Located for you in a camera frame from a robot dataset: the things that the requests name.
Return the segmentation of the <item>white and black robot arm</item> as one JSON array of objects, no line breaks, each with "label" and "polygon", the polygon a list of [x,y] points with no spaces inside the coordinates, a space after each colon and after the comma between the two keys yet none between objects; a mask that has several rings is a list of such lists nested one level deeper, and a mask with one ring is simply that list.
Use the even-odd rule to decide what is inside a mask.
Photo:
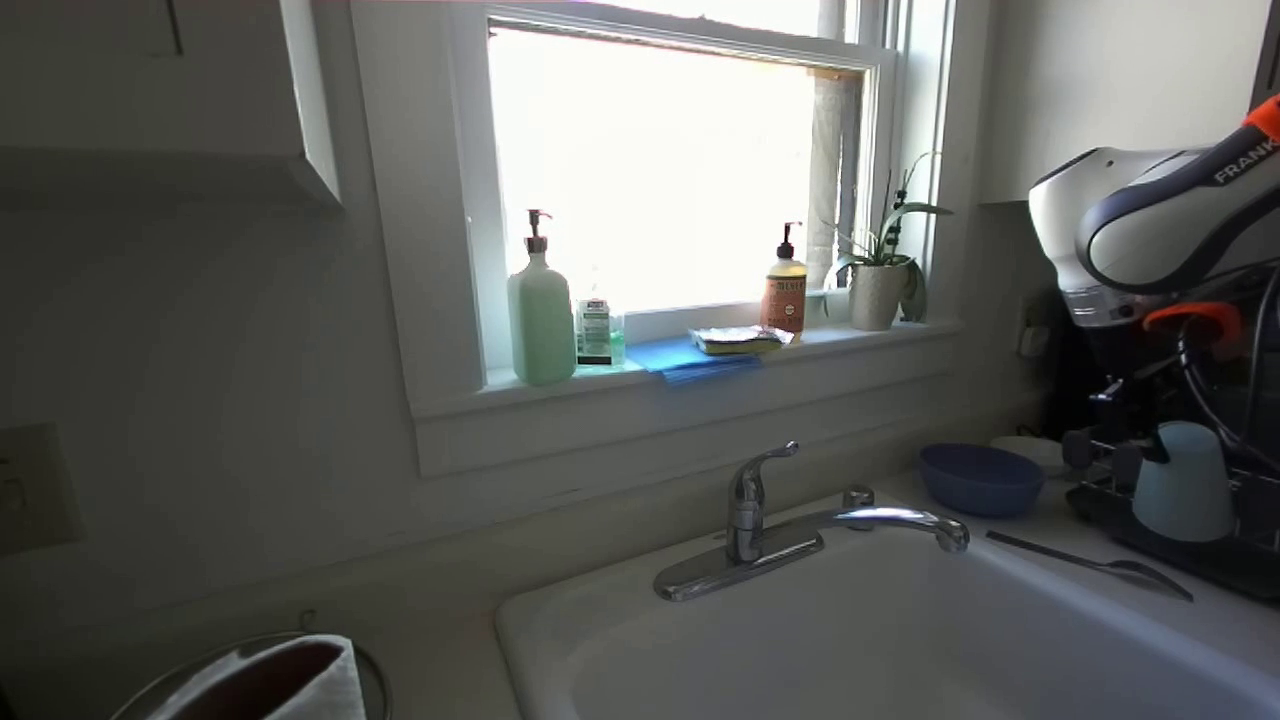
[{"label": "white and black robot arm", "polygon": [[1033,185],[1028,215],[1116,403],[1154,365],[1145,321],[1280,258],[1280,97],[1208,149],[1087,149]]}]

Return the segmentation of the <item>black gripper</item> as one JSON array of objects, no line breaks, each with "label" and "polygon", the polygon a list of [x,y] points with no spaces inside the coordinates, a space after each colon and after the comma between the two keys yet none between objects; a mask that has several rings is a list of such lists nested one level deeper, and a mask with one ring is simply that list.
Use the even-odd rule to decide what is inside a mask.
[{"label": "black gripper", "polygon": [[1242,314],[1226,299],[1175,299],[1085,332],[1104,383],[1087,394],[1087,450],[1162,459],[1162,420],[1211,422],[1204,365],[1242,356]]}]

